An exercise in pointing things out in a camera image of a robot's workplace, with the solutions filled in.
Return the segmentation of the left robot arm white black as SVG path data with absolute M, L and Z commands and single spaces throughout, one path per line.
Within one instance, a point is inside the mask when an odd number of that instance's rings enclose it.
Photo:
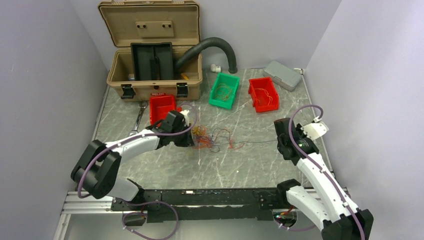
M 135 135 L 111 142 L 91 141 L 70 173 L 79 198 L 85 197 L 82 190 L 86 190 L 95 199 L 114 197 L 123 200 L 131 210 L 139 209 L 146 201 L 145 189 L 129 178 L 119 179 L 120 165 L 170 143 L 184 148 L 193 146 L 191 113 L 188 109 L 171 110 L 164 119 Z

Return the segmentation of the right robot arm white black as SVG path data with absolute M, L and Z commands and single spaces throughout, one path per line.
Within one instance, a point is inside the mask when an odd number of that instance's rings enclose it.
M 374 217 L 344 192 L 326 166 L 314 141 L 329 131 L 321 121 L 294 125 L 289 117 L 274 121 L 277 149 L 308 179 L 319 199 L 295 179 L 277 185 L 276 203 L 298 208 L 320 230 L 324 240 L 368 240 Z

